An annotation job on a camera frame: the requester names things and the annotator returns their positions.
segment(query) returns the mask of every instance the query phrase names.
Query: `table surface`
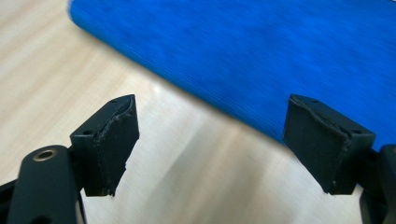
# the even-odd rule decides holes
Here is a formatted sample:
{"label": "table surface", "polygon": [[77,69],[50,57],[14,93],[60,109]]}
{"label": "table surface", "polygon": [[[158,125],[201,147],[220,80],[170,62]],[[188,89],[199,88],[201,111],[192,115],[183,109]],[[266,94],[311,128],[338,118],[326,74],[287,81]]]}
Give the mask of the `table surface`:
{"label": "table surface", "polygon": [[0,183],[107,101],[135,94],[141,137],[116,197],[89,223],[361,223],[352,196],[323,193],[290,150],[79,29],[67,3],[0,1]]}

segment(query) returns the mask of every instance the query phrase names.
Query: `blue fabric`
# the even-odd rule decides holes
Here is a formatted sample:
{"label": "blue fabric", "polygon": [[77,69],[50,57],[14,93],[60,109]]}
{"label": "blue fabric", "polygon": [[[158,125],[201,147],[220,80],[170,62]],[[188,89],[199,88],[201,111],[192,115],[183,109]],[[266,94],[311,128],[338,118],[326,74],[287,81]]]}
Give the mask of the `blue fabric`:
{"label": "blue fabric", "polygon": [[396,143],[395,2],[74,0],[70,15],[127,57],[279,141],[296,93],[376,133],[376,149]]}

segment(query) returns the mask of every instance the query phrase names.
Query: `wooden table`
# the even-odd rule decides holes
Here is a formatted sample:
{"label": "wooden table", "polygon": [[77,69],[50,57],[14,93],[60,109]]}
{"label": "wooden table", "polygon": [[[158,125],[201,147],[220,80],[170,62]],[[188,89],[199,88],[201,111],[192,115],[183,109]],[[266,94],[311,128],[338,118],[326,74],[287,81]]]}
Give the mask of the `wooden table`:
{"label": "wooden table", "polygon": [[0,1],[1,184],[133,93],[141,138],[116,197],[84,197],[89,223],[361,223],[360,188],[324,194],[291,151],[80,30],[66,8]]}

